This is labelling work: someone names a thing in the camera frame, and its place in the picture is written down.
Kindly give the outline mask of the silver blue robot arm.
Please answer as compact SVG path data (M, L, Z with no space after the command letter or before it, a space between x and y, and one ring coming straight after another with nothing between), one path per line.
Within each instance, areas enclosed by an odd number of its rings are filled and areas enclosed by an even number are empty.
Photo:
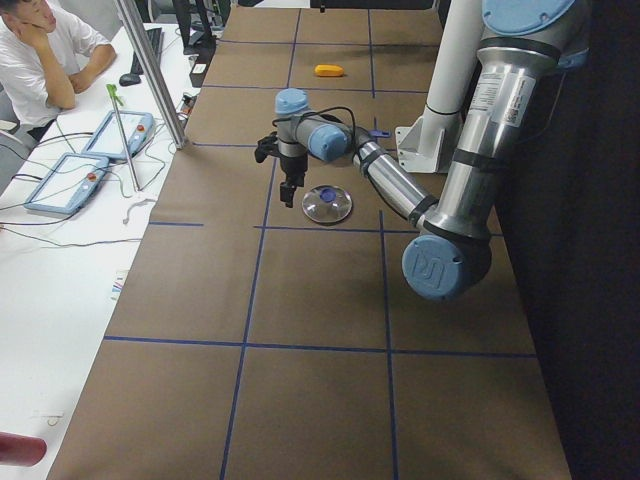
M255 152L279 159L280 198L293 202L307 161L349 156L379 196L419 230L402 271L424 298L445 300L491 264L487 219L538 82L588 54L588 1L454 1L422 115L389 154L355 123L329 120L307 94L275 98L275 131Z

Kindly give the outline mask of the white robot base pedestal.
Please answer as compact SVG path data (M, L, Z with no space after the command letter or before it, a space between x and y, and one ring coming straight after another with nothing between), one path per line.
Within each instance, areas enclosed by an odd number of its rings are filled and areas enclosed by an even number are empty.
M462 129L462 107L484 30L480 0L452 0L423 114L396 129L400 165L411 173L445 173Z

